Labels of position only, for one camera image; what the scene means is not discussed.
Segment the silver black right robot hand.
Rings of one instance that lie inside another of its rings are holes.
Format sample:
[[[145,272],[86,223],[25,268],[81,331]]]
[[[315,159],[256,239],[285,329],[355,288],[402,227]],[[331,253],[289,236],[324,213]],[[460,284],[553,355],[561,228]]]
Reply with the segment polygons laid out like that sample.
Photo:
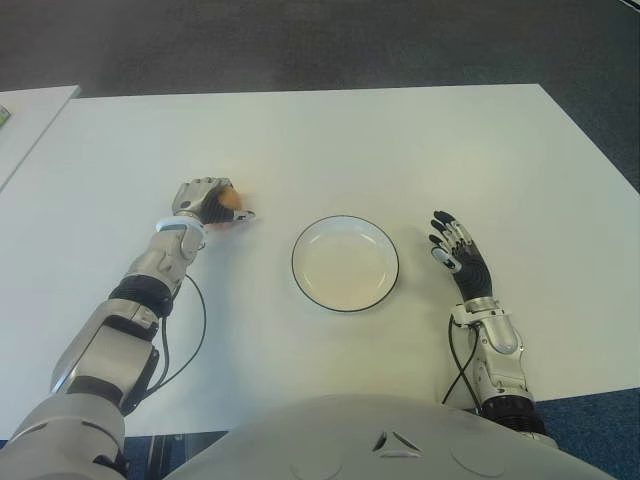
[[[430,234],[432,257],[452,275],[464,302],[493,296],[489,268],[464,225],[445,211],[434,211]]]

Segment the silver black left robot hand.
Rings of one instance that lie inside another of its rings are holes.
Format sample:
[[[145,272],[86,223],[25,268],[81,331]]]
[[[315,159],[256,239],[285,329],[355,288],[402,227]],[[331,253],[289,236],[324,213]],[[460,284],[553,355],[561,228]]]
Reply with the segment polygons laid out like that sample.
[[[183,183],[172,202],[175,216],[187,216],[203,225],[249,221],[255,213],[242,207],[239,193],[228,178],[204,177]]]

